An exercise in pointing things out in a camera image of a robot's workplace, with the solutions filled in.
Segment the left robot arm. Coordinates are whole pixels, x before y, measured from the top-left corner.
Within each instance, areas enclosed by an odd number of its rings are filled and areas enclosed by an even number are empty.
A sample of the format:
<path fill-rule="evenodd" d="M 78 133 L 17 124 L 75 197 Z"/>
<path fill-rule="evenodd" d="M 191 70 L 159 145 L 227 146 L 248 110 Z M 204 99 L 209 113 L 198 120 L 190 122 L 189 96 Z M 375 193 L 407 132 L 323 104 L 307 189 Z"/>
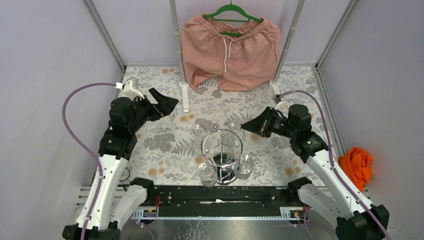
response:
<path fill-rule="evenodd" d="M 146 95 L 118 97 L 110 103 L 108 129 L 100 140 L 98 153 L 94 155 L 97 165 L 95 180 L 75 223 L 64 227 L 63 239 L 119 240 L 126 221 L 136 208 L 154 202 L 153 181 L 136 177 L 124 196 L 113 205 L 121 175 L 138 141 L 137 131 L 146 122 L 170 115 L 179 102 L 155 88 L 150 88 L 149 93 L 156 103 L 151 103 Z"/>

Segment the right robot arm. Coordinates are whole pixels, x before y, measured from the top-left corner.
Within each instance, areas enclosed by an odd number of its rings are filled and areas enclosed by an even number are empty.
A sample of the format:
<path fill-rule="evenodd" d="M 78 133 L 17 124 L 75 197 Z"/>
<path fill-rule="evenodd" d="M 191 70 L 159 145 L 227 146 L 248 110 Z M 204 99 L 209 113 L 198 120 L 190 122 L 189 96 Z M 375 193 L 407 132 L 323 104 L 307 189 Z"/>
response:
<path fill-rule="evenodd" d="M 264 138 L 271 134 L 288 138 L 295 155 L 319 176 L 331 194 L 322 193 L 303 177 L 288 184 L 286 198 L 291 205 L 311 207 L 334 227 L 340 240 L 388 239 L 388 210 L 382 204 L 375 205 L 352 183 L 334 161 L 330 145 L 312 130 L 311 121 L 309 109 L 294 104 L 288 116 L 267 107 L 241 128 Z"/>

